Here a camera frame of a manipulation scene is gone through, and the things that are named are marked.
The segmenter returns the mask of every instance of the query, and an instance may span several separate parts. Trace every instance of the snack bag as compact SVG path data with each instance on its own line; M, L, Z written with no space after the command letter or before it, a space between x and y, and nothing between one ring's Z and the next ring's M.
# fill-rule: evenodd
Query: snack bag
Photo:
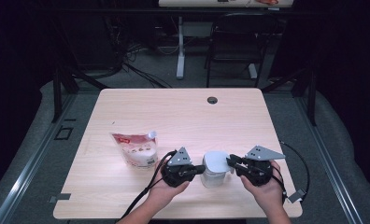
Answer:
M127 164L136 168L153 167L158 160L156 132L148 134L112 133Z

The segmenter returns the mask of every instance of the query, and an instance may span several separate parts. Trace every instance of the chair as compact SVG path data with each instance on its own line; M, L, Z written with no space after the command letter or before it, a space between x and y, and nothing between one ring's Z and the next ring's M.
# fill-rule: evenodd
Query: chair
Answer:
M267 14L229 13L218 17L211 27L205 62L206 86L209 87L211 62L214 62L245 63L245 69L257 63L257 87L266 47L277 28L278 20Z

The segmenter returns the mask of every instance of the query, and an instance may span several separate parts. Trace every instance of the hand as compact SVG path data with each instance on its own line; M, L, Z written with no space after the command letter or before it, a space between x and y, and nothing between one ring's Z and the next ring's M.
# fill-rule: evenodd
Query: hand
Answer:
M153 206L155 206L157 209L163 209L166 207L175 196L180 194L189 186L189 181L186 181L179 185L176 188L168 186L164 180L162 179L162 172L158 171L158 174L155 177L155 180L153 183L156 183L156 181L159 181L155 186L152 187L149 191L149 195L146 201L148 203L151 203Z
M148 224L149 221L173 198L189 186L189 181L182 183L176 188L168 186L162 180L162 173L158 171L153 183L158 182L149 190L148 198L140 204L133 212L122 218L118 224Z
M275 161L270 161L270 163L280 170L279 165ZM273 169L273 175L281 180L281 176L276 169ZM282 205L283 190L275 179L271 178L267 184L255 187L245 176L242 175L240 178L244 188L254 196L255 201L263 209L268 218L277 217L278 215L283 215L283 212L285 213Z

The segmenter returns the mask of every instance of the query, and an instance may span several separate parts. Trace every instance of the black round hole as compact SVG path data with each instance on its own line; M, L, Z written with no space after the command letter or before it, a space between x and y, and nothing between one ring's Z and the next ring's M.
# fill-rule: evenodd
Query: black round hole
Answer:
M207 98L207 101L208 101L209 104L214 105L218 102L218 99L217 99L217 97L210 96L210 97Z

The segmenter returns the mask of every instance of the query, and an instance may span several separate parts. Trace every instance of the person's left hand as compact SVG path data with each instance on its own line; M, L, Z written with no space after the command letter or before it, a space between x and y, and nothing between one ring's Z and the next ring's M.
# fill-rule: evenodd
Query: person's left hand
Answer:
M156 181L159 181L162 179L162 173L161 171L158 171L158 174L155 177L155 180L153 183L156 183ZM186 181L179 185L176 188L168 186L164 180L160 180L155 186L153 186L150 191L149 195L146 201L149 201L149 203L152 203L153 206L156 206L156 208L163 209L166 207L175 196L180 194L189 186L190 182Z

